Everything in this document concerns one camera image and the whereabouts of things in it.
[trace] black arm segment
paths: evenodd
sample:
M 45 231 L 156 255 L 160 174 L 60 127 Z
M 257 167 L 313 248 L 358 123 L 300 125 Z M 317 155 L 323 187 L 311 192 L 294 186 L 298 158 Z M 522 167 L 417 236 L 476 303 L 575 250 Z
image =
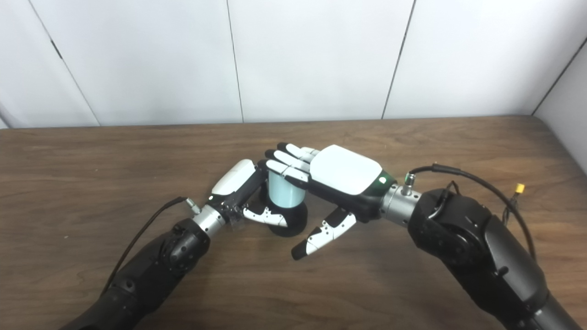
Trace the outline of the black arm segment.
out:
M 110 288 L 61 330 L 128 330 L 155 311 L 210 246 L 192 219 L 145 245 L 116 274 Z
M 544 273 L 503 223 L 473 198 L 422 194 L 408 224 L 416 245 L 435 255 L 471 299 L 508 330 L 581 330 L 551 295 Z

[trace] black cable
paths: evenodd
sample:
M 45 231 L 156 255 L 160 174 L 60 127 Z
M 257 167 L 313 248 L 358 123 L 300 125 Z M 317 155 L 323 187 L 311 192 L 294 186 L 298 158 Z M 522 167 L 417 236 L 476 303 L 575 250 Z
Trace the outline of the black cable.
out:
M 454 187 L 454 191 L 457 193 L 457 195 L 461 194 L 461 190 L 458 188 L 458 184 L 454 180 L 450 181 L 450 183 L 446 186 L 446 189 L 450 189 L 450 187 Z
M 528 244 L 528 252 L 530 253 L 530 256 L 532 257 L 532 259 L 536 260 L 536 250 L 534 249 L 534 242 L 532 240 L 532 235 L 530 234 L 530 230 L 528 229 L 528 226 L 526 225 L 526 222 L 524 221 L 524 218 L 522 218 L 522 215 L 519 213 L 518 209 L 512 205 L 512 203 L 504 195 L 504 193 L 502 193 L 501 191 L 499 191 L 499 189 L 495 188 L 492 184 L 481 179 L 480 177 L 477 177 L 471 173 L 465 172 L 465 171 L 463 171 L 461 169 L 457 169 L 455 167 L 444 166 L 444 165 L 439 165 L 439 164 L 432 164 L 432 166 L 418 167 L 416 169 L 413 169 L 409 173 L 416 174 L 416 173 L 425 172 L 425 171 L 447 173 L 447 174 L 452 174 L 455 176 L 466 177 L 467 179 L 470 179 L 470 180 L 475 181 L 478 184 L 482 185 L 487 190 L 491 191 L 497 197 L 499 197 L 499 199 L 502 202 L 504 202 L 506 207 L 509 208 L 509 210 L 514 214 L 514 217 L 518 221 L 519 226 L 522 228 L 522 232 L 524 233 L 524 237 L 526 238 L 526 243 Z
M 133 248 L 134 244 L 139 240 L 139 237 L 141 237 L 141 235 L 145 232 L 145 230 L 147 230 L 147 228 L 153 223 L 153 221 L 159 216 L 159 214 L 161 214 L 161 212 L 165 211 L 166 209 L 172 207 L 173 205 L 185 201 L 186 199 L 187 199 L 186 197 L 176 197 L 173 200 L 170 200 L 167 203 L 165 203 L 165 205 L 161 206 L 161 208 L 159 210 L 157 210 L 157 212 L 155 212 L 151 216 L 151 218 L 147 221 L 147 223 L 145 223 L 143 228 L 141 228 L 141 230 L 139 230 L 139 232 L 134 236 L 134 238 L 130 242 L 129 246 L 126 247 L 126 250 L 124 251 L 122 256 L 120 256 L 120 259 L 116 263 L 116 266 L 114 266 L 114 269 L 112 270 L 112 273 L 110 274 L 110 277 L 108 277 L 108 280 L 106 281 L 106 285 L 102 289 L 102 293 L 100 294 L 100 296 L 102 296 L 106 292 L 106 290 L 108 290 L 108 288 L 110 287 L 110 284 L 112 284 L 112 280 L 114 279 L 114 276 L 116 276 L 118 269 L 122 265 L 122 262 L 124 261 L 126 256 L 129 254 L 130 250 Z
M 512 198 L 510 198 L 510 203 L 512 203 L 512 205 L 517 209 L 518 208 L 518 196 L 519 193 L 514 193 L 514 195 L 512 196 Z M 501 214 L 501 222 L 504 224 L 504 226 L 508 225 L 508 222 L 510 220 L 510 210 L 509 208 L 504 208 L 504 212 Z

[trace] black gripper segment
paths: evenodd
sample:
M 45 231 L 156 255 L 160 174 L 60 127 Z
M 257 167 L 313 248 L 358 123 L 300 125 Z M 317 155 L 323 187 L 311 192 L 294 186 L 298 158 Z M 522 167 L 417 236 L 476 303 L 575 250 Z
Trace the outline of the black gripper segment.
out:
M 321 232 L 322 232 L 322 229 L 320 229 L 320 227 L 316 227 L 312 230 L 312 232 L 308 235 L 308 237 L 310 237 L 312 235 L 320 234 Z
M 267 168 L 267 159 L 262 159 L 260 161 L 257 162 L 257 166 L 261 169 L 261 170 L 265 170 L 267 171 L 269 168 Z
M 290 176 L 286 176 L 285 181 L 293 184 L 294 186 L 296 186 L 297 188 L 301 188 L 301 189 L 308 189 L 308 183 L 302 180 L 298 180 L 294 177 L 290 177 Z
M 324 221 L 332 228 L 336 228 L 349 216 L 349 213 L 343 210 L 342 207 L 337 207 L 332 213 L 328 214 Z
M 255 213 L 255 214 L 263 214 L 263 212 L 265 211 L 265 207 L 266 205 L 261 202 L 261 201 L 254 201 L 249 203 L 249 207 L 247 207 L 249 209 L 249 211 Z

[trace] black fingertip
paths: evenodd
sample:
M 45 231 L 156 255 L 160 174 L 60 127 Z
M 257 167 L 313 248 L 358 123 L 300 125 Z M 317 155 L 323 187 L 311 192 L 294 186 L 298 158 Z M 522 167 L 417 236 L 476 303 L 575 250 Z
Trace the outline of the black fingertip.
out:
M 307 256 L 308 254 L 306 253 L 306 245 L 308 244 L 308 241 L 303 240 L 301 241 L 298 245 L 294 246 L 292 249 L 292 258 L 294 260 L 300 260 L 301 258 Z
M 269 149 L 269 150 L 265 151 L 265 157 L 267 157 L 269 159 L 277 160 L 277 158 L 275 157 L 275 150 L 274 149 Z
M 289 144 L 289 143 L 287 143 L 287 142 L 279 142 L 279 143 L 277 144 L 277 150 L 281 150 L 281 151 L 283 151 L 284 153 L 288 153 L 288 149 L 286 148 L 286 146 L 287 146 L 288 144 Z

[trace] wooden table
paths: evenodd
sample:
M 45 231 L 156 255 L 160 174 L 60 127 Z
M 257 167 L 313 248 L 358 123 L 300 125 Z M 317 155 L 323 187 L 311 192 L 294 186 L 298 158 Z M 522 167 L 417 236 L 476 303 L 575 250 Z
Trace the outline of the wooden table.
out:
M 121 252 L 163 203 L 202 205 L 238 160 L 278 142 L 338 144 L 398 178 L 432 162 L 461 167 L 510 195 L 534 235 L 551 291 L 587 328 L 587 180 L 535 117 L 93 127 L 0 131 L 0 328 L 56 329 L 94 302 Z M 451 177 L 422 174 L 416 189 Z M 461 190 L 495 213 L 474 183 Z M 290 249 L 333 206 L 306 199 L 293 238 L 257 223 L 214 237 L 172 296 L 137 329 L 501 329 L 440 261 L 386 220 L 358 224 L 301 261 Z M 137 243 L 188 215 L 166 211 Z M 510 229 L 521 238 L 512 221 Z

